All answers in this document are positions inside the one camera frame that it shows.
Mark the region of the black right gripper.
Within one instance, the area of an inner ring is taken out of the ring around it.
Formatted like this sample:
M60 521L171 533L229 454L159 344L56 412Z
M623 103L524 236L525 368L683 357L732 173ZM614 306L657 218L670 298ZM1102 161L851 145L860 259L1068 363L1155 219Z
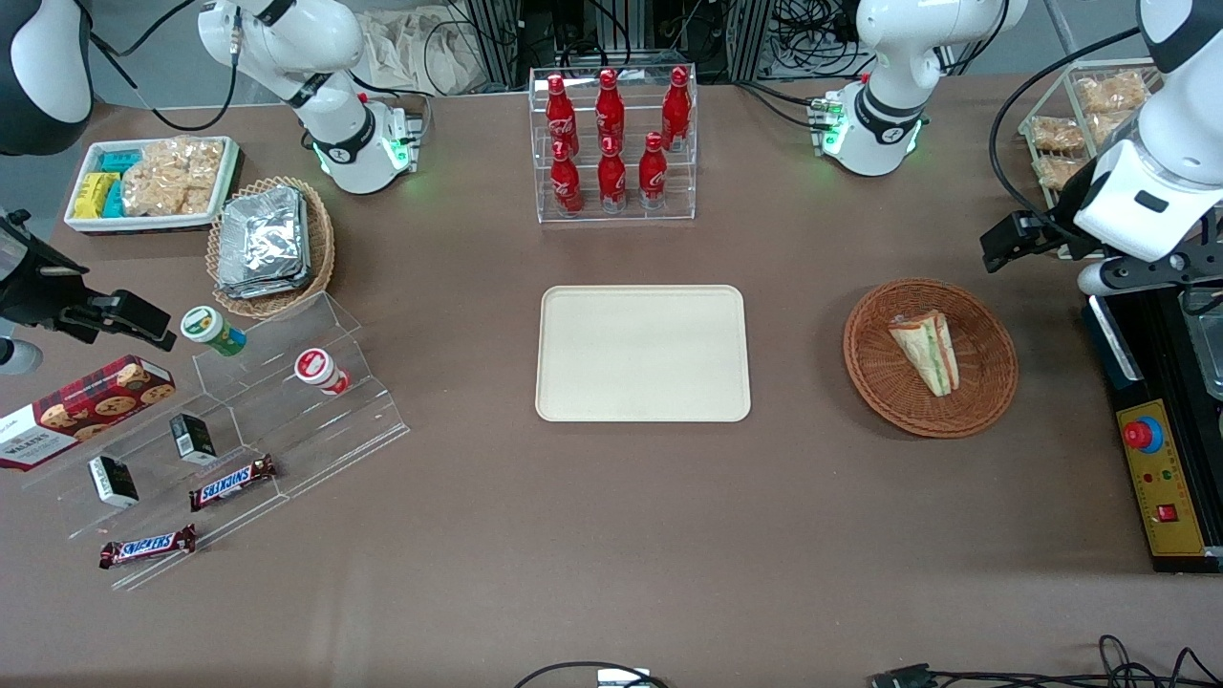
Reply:
M89 270L24 229L27 210L2 213L1 317L13 325L66 332L95 343L102 332L139 339L171 352L179 336L171 317L128 290L95 295L83 275Z

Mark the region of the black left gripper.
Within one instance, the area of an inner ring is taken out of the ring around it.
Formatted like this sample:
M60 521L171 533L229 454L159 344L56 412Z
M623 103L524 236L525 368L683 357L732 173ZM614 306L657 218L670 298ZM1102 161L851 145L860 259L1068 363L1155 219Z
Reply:
M1059 198L1051 209L1051 218L1066 233L1062 247L1057 248L1059 257L1071 262L1082 262L1091 255L1106 255L1106 244L1079 226L1076 214L1084 208L1092 185L1092 171L1076 171L1059 192ZM1044 235L1044 222L1032 211L1011 211L1000 219L998 229L991 229L981 235L982 263L987 273L993 274L1018 258L1032 254L1048 240Z

